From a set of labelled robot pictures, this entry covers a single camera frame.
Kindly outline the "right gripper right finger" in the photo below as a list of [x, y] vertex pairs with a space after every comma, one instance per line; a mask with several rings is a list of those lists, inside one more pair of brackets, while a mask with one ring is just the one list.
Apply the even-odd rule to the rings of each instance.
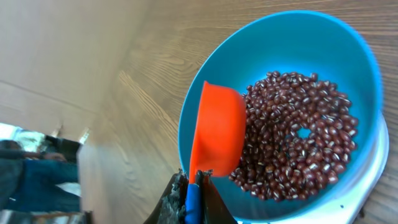
[[211, 171], [198, 171], [195, 177], [195, 183], [201, 190], [201, 223], [237, 224], [218, 193], [211, 175]]

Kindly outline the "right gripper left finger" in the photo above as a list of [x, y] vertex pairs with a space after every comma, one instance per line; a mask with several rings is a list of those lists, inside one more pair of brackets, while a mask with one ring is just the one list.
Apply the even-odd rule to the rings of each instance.
[[144, 224], [184, 224], [187, 188], [187, 175], [179, 169], [171, 177], [155, 209]]

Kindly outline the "orange measuring scoop blue handle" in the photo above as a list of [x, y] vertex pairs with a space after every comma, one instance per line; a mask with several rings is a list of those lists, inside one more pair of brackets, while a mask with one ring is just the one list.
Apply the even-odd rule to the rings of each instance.
[[239, 92], [205, 81], [193, 137], [185, 201], [186, 223], [201, 222], [197, 172], [229, 175], [239, 164], [246, 130], [246, 106]]

